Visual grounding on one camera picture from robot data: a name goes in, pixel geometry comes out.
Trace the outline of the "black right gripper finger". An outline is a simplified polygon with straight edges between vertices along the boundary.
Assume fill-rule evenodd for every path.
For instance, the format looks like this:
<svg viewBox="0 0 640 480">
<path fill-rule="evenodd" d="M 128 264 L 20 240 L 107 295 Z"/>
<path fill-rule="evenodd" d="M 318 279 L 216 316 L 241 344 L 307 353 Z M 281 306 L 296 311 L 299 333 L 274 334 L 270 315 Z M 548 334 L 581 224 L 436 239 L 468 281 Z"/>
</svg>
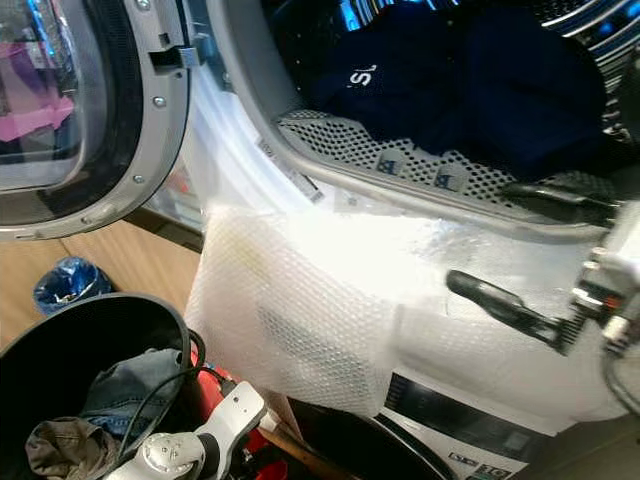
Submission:
<svg viewBox="0 0 640 480">
<path fill-rule="evenodd" d="M 512 183 L 500 189 L 500 196 L 522 209 L 561 223 L 613 227 L 616 220 L 616 201 L 598 195 L 586 195 L 575 189 Z"/>
<path fill-rule="evenodd" d="M 567 353 L 576 343 L 576 321 L 549 317 L 532 310 L 517 294 L 485 282 L 465 271 L 449 270 L 447 288 L 466 300 L 474 302 L 486 314 L 499 323 L 511 326 L 516 332 L 525 334 L 547 344 L 557 353 Z"/>
</svg>

